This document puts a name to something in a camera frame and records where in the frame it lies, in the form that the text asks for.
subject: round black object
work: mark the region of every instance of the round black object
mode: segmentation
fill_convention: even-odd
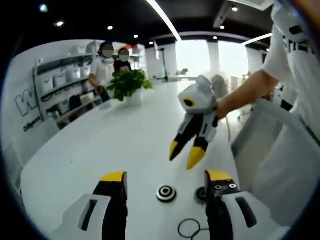
[[[191,236],[183,235],[183,234],[181,233],[181,231],[180,231],[180,228],[181,228],[182,224],[184,224],[185,222],[188,222],[188,221],[195,222],[195,223],[198,225],[198,230],[195,231],[195,233],[194,233],[193,235],[191,235]],[[193,218],[188,218],[188,219],[183,220],[182,222],[180,222],[180,224],[179,224],[179,226],[178,226],[178,233],[179,233],[179,235],[180,235],[181,237],[185,238],[185,239],[192,239],[192,238],[194,238],[200,231],[201,231],[200,223],[199,223],[197,220],[193,219]]]
[[[201,202],[205,202],[206,201],[206,189],[205,187],[199,187],[196,191],[195,191],[195,197],[197,198],[197,200],[201,201]]]
[[[190,100],[184,100],[183,101],[185,103],[185,105],[187,105],[188,107],[192,107],[194,105],[194,103]]]
[[[156,197],[162,203],[171,203],[176,199],[177,191],[172,186],[163,185],[156,191]]]

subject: wire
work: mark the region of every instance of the wire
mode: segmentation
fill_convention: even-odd
[[[194,237],[196,237],[201,231],[209,231],[210,232],[210,229],[209,228],[202,228],[200,229],[199,231],[196,231],[192,237],[191,237],[191,240],[194,240]]]
[[[198,230],[195,231],[195,233],[192,236],[185,236],[180,232],[180,228],[182,226],[183,223],[188,222],[188,221],[192,221],[195,222],[198,225]],[[185,238],[185,239],[191,239],[194,240],[194,237],[196,237],[201,231],[210,231],[209,228],[201,228],[200,223],[195,220],[194,218],[187,218],[185,220],[183,220],[182,222],[180,222],[179,226],[178,226],[178,233],[181,237]]]
[[[231,130],[230,130],[230,125],[229,125],[229,121],[228,121],[228,118],[225,117],[225,121],[226,121],[226,126],[228,128],[228,142],[230,142],[230,139],[231,139]]]

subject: hand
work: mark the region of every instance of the hand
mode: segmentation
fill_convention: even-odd
[[[102,93],[104,93],[106,91],[106,89],[103,86],[99,86],[97,88],[97,91],[98,91],[99,94],[102,94]]]
[[[224,119],[227,116],[227,114],[229,113],[228,105],[223,98],[217,100],[216,105],[213,110],[215,111],[219,120]]]

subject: potted plant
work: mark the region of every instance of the potted plant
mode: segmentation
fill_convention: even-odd
[[[147,80],[145,72],[133,70],[127,72],[114,72],[107,90],[114,92],[114,98],[123,101],[127,98],[130,103],[141,101],[140,89],[153,89],[152,83]]]

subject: black ring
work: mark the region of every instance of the black ring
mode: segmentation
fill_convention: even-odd
[[[181,232],[180,232],[180,227],[181,227],[181,225],[182,225],[183,223],[187,222],[187,221],[193,221],[193,222],[195,222],[195,223],[198,225],[198,228],[199,228],[199,230],[196,231],[196,232],[195,232],[193,235],[191,235],[191,236],[182,235]],[[192,238],[193,238],[194,236],[196,236],[200,231],[201,231],[200,223],[199,223],[197,220],[193,219],[193,218],[188,218],[188,219],[183,220],[182,222],[180,222],[180,224],[179,224],[179,226],[178,226],[178,233],[179,233],[179,235],[180,235],[181,237],[185,238],[185,239],[192,239]]]
[[[196,232],[192,235],[191,240],[194,240],[194,237],[196,237],[201,231],[205,231],[205,230],[206,230],[206,231],[210,231],[209,228],[202,228],[202,229],[196,231]]]
[[[199,187],[196,191],[195,191],[195,196],[197,197],[197,199],[201,202],[205,202],[206,201],[206,189],[205,187]]]

